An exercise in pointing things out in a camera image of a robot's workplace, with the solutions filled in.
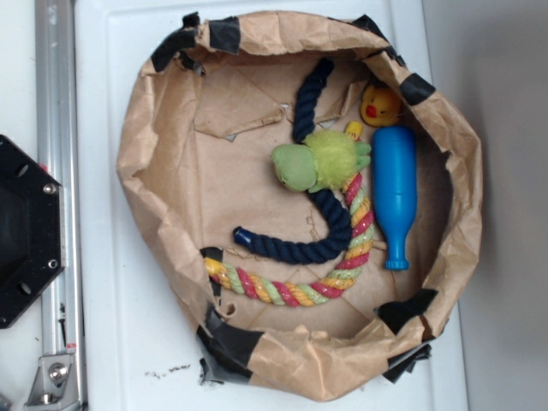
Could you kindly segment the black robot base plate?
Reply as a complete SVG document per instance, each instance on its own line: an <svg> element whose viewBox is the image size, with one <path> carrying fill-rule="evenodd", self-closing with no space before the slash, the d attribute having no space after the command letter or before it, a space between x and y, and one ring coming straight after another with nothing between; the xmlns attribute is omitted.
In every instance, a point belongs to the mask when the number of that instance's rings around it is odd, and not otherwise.
<svg viewBox="0 0 548 411"><path fill-rule="evenodd" d="M12 326L63 269L62 186L1 137L1 328Z"/></svg>

